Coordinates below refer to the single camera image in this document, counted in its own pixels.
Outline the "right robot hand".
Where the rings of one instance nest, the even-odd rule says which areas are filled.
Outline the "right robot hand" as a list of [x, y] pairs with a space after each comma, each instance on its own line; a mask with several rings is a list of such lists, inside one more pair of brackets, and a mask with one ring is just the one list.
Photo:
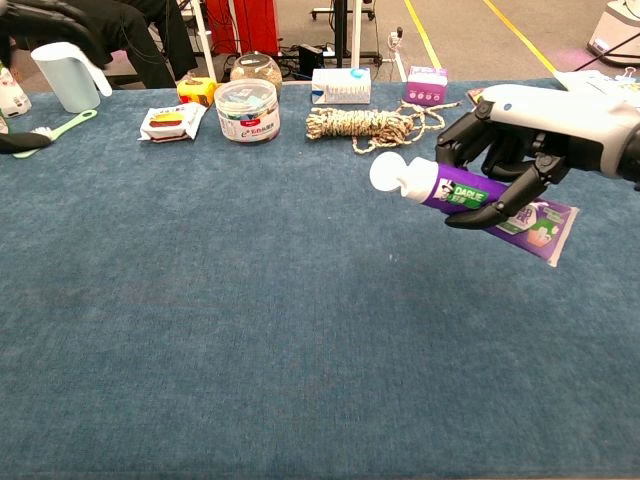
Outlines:
[[483, 230], [513, 217], [570, 169], [638, 183], [639, 112], [603, 95], [493, 85], [439, 135], [435, 151], [437, 162], [458, 168], [483, 155], [483, 173], [508, 182], [497, 200], [445, 220]]

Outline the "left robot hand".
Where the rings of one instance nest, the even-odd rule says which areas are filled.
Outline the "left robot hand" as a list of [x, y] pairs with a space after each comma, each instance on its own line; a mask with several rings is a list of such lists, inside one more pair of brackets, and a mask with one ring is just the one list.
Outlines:
[[63, 1], [1, 2], [1, 63], [11, 66], [11, 37], [62, 40], [77, 47], [99, 73], [96, 85], [106, 95], [111, 85], [103, 74], [106, 52], [97, 27], [78, 8]]

